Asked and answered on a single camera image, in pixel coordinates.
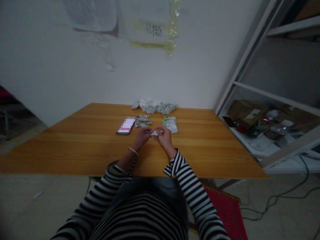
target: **striped shirt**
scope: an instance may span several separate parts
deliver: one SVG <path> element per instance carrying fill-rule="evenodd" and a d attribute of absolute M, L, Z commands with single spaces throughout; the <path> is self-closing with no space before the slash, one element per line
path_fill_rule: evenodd
<path fill-rule="evenodd" d="M 230 239 L 199 179 L 178 149 L 164 173 L 177 177 L 194 216 L 199 238 Z M 138 193 L 109 207 L 121 184 L 131 177 L 111 163 L 104 177 L 52 239 L 188 239 L 188 229 L 182 218 L 153 193 Z"/>

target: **tiled floor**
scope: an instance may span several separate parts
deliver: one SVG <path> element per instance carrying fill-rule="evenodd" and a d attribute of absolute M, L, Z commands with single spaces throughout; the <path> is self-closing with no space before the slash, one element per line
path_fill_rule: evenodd
<path fill-rule="evenodd" d="M 43 129 L 45 126 L 38 126 L 29 135 Z M 21 137 L 6 148 L 25 140 Z M 292 188 L 304 177 L 301 174 L 270 175 L 269 180 L 241 181 L 226 192 L 238 196 L 241 207 L 263 211 L 271 195 Z M 222 180 L 216 182 L 218 186 L 223 183 Z M 4 229 L 8 239 L 49 239 L 84 198 L 87 186 L 88 178 L 81 176 L 0 175 L 0 236 Z M 320 180 L 311 174 L 308 182 L 289 196 L 303 196 L 319 186 Z M 258 215 L 244 210 L 242 216 L 256 218 Z M 305 199 L 279 199 L 260 221 L 244 220 L 244 225 L 250 240 L 311 240 L 320 225 L 320 190 Z M 198 239 L 191 231 L 189 237 Z"/>

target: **phone screen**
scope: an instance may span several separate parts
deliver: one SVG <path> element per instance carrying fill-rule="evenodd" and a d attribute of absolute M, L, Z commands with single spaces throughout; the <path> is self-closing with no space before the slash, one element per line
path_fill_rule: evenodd
<path fill-rule="evenodd" d="M 127 117 L 121 124 L 117 134 L 130 134 L 131 129 L 136 121 L 135 117 Z"/>
<path fill-rule="evenodd" d="M 225 123 L 231 128 L 238 128 L 238 125 L 232 120 L 231 117 L 222 117 Z"/>

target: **bracelet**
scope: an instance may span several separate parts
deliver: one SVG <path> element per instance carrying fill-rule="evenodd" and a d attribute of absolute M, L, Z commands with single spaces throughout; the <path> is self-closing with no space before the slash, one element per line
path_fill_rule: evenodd
<path fill-rule="evenodd" d="M 139 153 L 136 150 L 134 150 L 133 148 L 128 148 L 128 149 L 131 150 L 132 152 L 134 152 L 138 158 L 140 157 Z"/>

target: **wooden table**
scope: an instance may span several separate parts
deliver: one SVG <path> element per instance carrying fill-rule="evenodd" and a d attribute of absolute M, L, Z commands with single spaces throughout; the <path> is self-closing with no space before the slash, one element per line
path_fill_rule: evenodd
<path fill-rule="evenodd" d="M 101 176 L 108 163 L 120 159 L 132 146 L 130 135 L 117 135 L 128 116 L 146 114 L 129 105 L 91 103 L 0 158 L 2 173 L 41 173 Z M 199 178 L 268 178 L 227 127 L 209 109 L 177 108 L 178 134 L 172 142 Z M 163 115 L 151 114 L 151 128 Z M 140 151 L 134 176 L 166 177 L 168 157 L 150 139 Z"/>

